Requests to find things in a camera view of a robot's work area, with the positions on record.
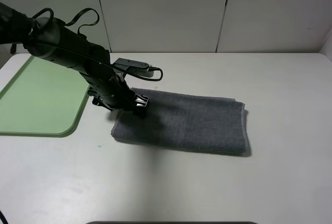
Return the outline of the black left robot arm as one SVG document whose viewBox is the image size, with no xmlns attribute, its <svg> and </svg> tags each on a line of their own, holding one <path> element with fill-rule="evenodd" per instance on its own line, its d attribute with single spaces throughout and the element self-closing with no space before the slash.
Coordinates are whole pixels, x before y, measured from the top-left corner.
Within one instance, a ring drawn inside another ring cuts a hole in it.
<svg viewBox="0 0 332 224">
<path fill-rule="evenodd" d="M 110 62 L 109 51 L 72 32 L 45 8 L 29 18 L 1 4 L 1 44 L 22 44 L 33 56 L 72 69 L 89 84 L 93 105 L 146 116 L 148 97 L 132 91 Z"/>
</svg>

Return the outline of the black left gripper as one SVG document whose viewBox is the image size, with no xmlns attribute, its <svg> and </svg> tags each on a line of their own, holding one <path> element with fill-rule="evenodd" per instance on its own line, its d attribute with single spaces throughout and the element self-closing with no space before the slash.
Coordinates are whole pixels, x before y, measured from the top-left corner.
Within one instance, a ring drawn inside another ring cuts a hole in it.
<svg viewBox="0 0 332 224">
<path fill-rule="evenodd" d="M 135 116 L 146 117 L 149 98 L 135 94 L 124 82 L 117 79 L 115 72 L 88 71 L 87 83 L 87 94 L 94 98 L 94 105 L 109 110 L 132 111 Z"/>
</svg>

